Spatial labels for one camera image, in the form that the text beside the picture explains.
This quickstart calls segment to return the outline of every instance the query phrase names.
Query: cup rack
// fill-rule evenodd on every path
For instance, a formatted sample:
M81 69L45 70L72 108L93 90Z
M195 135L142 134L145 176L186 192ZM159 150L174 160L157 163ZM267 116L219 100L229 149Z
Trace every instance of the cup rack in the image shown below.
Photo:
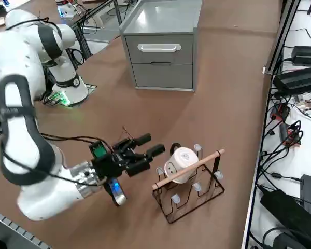
M178 221L224 193L225 188L217 177L219 176L218 169L222 153L224 153L223 149L218 150L170 177L166 176L162 168L157 168L159 182L153 185L152 195L169 224ZM214 159L214 164L210 170L206 163L212 159ZM191 172L191 170L194 170L194 173L186 183L172 182L172 180Z

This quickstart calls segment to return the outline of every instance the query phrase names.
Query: white cup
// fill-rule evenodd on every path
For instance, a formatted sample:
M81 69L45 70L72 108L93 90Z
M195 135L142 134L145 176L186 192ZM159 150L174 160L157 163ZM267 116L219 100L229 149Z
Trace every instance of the white cup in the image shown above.
M165 164L165 174L167 176L174 175L175 173L197 162L198 157L193 150L184 147L177 148L169 161ZM173 182L179 184L185 183L193 172L194 170L191 170L188 173L174 179Z

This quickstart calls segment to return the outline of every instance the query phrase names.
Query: gray cabinet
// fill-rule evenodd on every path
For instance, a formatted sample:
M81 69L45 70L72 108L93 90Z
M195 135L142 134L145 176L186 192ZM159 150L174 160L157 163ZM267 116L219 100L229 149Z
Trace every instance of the gray cabinet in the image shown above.
M136 88L196 90L202 0L140 0L120 26Z

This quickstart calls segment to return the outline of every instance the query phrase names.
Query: green light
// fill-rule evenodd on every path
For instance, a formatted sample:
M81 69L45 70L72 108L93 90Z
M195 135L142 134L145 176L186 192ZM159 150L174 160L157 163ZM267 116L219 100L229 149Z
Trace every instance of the green light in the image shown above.
M70 100L67 98L67 95L64 92L60 92L61 103L65 106L70 105Z

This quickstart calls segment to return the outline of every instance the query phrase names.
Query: white robotic arm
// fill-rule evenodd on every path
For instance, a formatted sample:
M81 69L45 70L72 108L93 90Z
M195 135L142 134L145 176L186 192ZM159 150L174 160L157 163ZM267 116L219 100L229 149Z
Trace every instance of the white robotic arm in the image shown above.
M74 45L74 31L65 24L33 21L38 18L23 10L12 10L7 14L7 29L20 34L38 54L40 62L55 78L53 92L64 96L61 104L73 105L88 96L88 89L76 73L66 49ZM15 49L13 41L8 48Z
M151 140L146 134L139 139L125 139L113 147L108 146L110 151L104 150L105 153L92 162L66 168L60 149L48 143L38 131L34 99L45 90L43 63L50 60L57 63L50 68L55 77L71 71L63 52L69 46L64 37L71 32L58 26L59 35L59 29L55 31L56 27L39 21L17 25L22 20L13 23L10 20L7 15L8 30L0 33L1 170L7 180L21 186L17 200L21 212L31 220L46 219L98 191L100 186L104 186L116 205L122 205L126 197L116 178L122 171L133 176L149 169L153 157L165 151L164 146L155 146L145 154L135 154L136 146ZM37 36L39 30L48 37ZM80 78L72 72L69 79L74 82ZM66 84L68 86L59 84L57 87L79 92L79 87L84 86L83 82L77 87Z
M32 14L14 10L7 15L7 28L34 19L36 17ZM72 101L83 100L87 96L83 82L79 82L77 87L75 83L68 86L69 82L80 80L64 53L76 38L70 27L58 25L58 28L56 31L55 27L32 22L0 33L0 113L4 134L2 172L10 182L22 186L18 206L32 220L51 217L96 191L96 188L87 189L86 186L29 171L7 159L5 154L32 169L81 183L95 184L98 181L96 175L85 177L79 175L76 168L66 169L61 151L47 143L38 131L33 101L45 91L43 63L52 60L56 64L50 68L56 80L61 79L56 91L70 91L67 95L73 96ZM91 170L87 163L77 168L82 172Z

